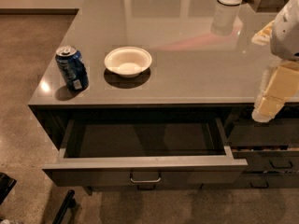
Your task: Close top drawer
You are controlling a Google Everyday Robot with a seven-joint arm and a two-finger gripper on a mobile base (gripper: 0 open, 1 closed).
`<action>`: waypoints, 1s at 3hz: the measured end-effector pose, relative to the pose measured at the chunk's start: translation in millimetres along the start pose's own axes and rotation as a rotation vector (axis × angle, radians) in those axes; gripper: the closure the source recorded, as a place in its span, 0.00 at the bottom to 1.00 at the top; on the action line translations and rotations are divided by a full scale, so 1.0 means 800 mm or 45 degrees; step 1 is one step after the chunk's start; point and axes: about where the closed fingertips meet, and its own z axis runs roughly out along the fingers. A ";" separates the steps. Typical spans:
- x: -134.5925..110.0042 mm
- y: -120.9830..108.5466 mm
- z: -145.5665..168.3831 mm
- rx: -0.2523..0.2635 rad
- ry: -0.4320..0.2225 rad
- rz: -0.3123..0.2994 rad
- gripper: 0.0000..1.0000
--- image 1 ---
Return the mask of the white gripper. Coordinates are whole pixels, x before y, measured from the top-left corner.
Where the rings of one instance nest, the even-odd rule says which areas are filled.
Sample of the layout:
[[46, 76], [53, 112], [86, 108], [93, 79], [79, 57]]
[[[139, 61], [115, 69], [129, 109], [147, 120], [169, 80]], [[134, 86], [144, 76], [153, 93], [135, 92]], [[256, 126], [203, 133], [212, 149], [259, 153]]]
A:
[[269, 83], [259, 95], [251, 117], [260, 123], [269, 122], [298, 91], [299, 62], [282, 61], [276, 67]]

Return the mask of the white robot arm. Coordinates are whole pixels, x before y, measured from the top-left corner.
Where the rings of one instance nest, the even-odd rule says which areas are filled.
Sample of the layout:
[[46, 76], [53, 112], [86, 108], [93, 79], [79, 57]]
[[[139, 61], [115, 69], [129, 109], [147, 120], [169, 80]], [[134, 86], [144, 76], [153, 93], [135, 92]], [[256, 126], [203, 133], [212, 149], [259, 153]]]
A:
[[269, 45], [271, 53], [281, 59], [263, 72], [251, 114], [255, 121], [266, 123], [299, 91], [299, 0], [289, 0], [251, 42]]

